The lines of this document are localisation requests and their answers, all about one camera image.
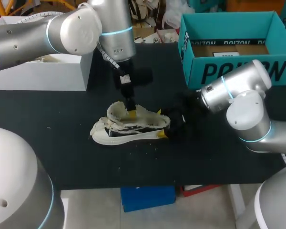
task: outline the cable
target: cable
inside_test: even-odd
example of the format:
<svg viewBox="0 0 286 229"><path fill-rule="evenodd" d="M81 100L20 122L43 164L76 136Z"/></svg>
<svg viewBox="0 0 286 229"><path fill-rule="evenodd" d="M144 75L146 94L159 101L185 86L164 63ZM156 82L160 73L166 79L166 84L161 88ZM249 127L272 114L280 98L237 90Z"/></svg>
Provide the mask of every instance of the cable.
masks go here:
<svg viewBox="0 0 286 229"><path fill-rule="evenodd" d="M158 13L157 13L157 17L156 17L156 23L157 23L157 21L158 21L158 16L159 16L159 11L160 11L160 2L161 2L161 0L159 0L159 4L158 4Z"/></svg>
<svg viewBox="0 0 286 229"><path fill-rule="evenodd" d="M120 76L124 76L124 75L125 75L125 73L124 73L124 71L121 69L120 65L119 65L116 61L114 61L114 59L111 58L111 57L104 51L104 49L101 47L100 43L97 43L97 49L98 49L98 50L100 51L100 53L102 54L103 59L106 60L106 61L108 61L108 62L111 64L111 66L119 72Z"/></svg>
<svg viewBox="0 0 286 229"><path fill-rule="evenodd" d="M26 17L26 18L22 19L21 21L17 22L17 24L27 23L27 22L30 22L30 21L37 21L37 20L42 19L43 17L58 16L58 15L62 15L62 14L64 14L64 13L56 12L56 11L48 11L48 12L36 13L36 14L33 14L33 15L29 16L29 17Z"/></svg>

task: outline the blue led ring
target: blue led ring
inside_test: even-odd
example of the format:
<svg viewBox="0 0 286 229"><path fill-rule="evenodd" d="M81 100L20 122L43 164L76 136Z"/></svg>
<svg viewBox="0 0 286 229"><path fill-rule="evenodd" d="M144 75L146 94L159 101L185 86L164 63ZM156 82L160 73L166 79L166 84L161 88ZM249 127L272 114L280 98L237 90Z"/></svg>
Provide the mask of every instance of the blue led ring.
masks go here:
<svg viewBox="0 0 286 229"><path fill-rule="evenodd" d="M272 129L272 124L271 124L271 122L270 122L270 128L269 128L267 134L265 134L264 137L262 137L262 138L260 138L260 139L257 139L257 140L255 140L255 141L247 141L247 140L242 139L241 137L240 137L240 139L243 140L244 142L249 142L249 143L259 142L259 141L262 141L263 139L265 139L265 138L267 137L267 135L270 133L271 129Z"/></svg>
<svg viewBox="0 0 286 229"><path fill-rule="evenodd" d="M40 226L39 226L37 229L41 229L41 228L43 227L43 225L46 223L46 221L48 220L48 218L49 218L49 216L50 216L52 207L53 207L53 202L54 202L54 187L53 187L53 183L52 183L52 180L51 180L50 177L49 177L49 179L50 179L50 182L51 182L51 185L52 185L52 200L51 200L51 204L50 204L50 207L49 207L49 210L48 210L48 213L47 213L46 217L44 218L43 222L40 224Z"/></svg>
<svg viewBox="0 0 286 229"><path fill-rule="evenodd" d="M104 32L104 33L102 33L102 36L115 35L115 34L119 34L119 33L127 32L127 31L132 30L132 29L133 29L133 27L131 26L131 27L129 27L129 28L127 28L127 29L125 29L125 30L120 30L120 31L116 31L116 32Z"/></svg>
<svg viewBox="0 0 286 229"><path fill-rule="evenodd" d="M233 96L232 96L232 94L231 94L231 92L230 92L230 90L228 89L227 84L225 83L224 76L221 76L221 81L223 82L223 84L224 84L224 86L225 86L225 89L226 89L226 91L228 92L230 98L231 98L231 99L234 99Z"/></svg>

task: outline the black mat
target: black mat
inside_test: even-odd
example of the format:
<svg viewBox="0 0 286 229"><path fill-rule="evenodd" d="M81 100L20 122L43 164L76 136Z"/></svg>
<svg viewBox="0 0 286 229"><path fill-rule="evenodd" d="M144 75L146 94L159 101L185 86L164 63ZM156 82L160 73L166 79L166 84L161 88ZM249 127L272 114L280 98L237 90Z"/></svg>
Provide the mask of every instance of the black mat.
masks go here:
<svg viewBox="0 0 286 229"><path fill-rule="evenodd" d="M58 189L260 183L282 169L281 155L252 153L220 113L201 121L201 137L101 146L88 140L108 106L122 100L103 61L94 59L89 92L0 91L0 127L22 136ZM186 88L176 44L137 46L135 66L153 69L154 82L136 88L149 110L169 106ZM286 120L286 86L267 93L273 119Z"/></svg>

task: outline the white box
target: white box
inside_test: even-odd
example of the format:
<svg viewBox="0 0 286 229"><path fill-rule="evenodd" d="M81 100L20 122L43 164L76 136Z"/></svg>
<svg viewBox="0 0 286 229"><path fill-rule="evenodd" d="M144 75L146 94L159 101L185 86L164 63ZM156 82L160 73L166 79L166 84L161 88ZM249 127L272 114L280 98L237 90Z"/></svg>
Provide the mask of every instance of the white box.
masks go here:
<svg viewBox="0 0 286 229"><path fill-rule="evenodd" d="M0 25L25 17L1 17ZM93 53L52 54L60 62L27 62L0 71L0 90L86 91Z"/></svg>

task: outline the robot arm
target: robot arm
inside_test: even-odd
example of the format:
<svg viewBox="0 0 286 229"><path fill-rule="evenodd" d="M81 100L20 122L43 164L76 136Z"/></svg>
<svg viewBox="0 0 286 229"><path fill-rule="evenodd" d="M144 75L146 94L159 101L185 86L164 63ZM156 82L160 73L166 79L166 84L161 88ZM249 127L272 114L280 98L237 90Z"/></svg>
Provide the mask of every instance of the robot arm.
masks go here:
<svg viewBox="0 0 286 229"><path fill-rule="evenodd" d="M90 0L60 16L0 26L0 70L48 54L88 54L98 40L116 62L135 55L127 1Z"/></svg>
<svg viewBox="0 0 286 229"><path fill-rule="evenodd" d="M271 87L267 70L258 60L253 60L227 73L201 89L202 104L212 113L226 109L240 93L257 90L262 96Z"/></svg>
<svg viewBox="0 0 286 229"><path fill-rule="evenodd" d="M239 94L228 108L226 117L248 149L257 153L286 154L286 122L268 117L257 91Z"/></svg>

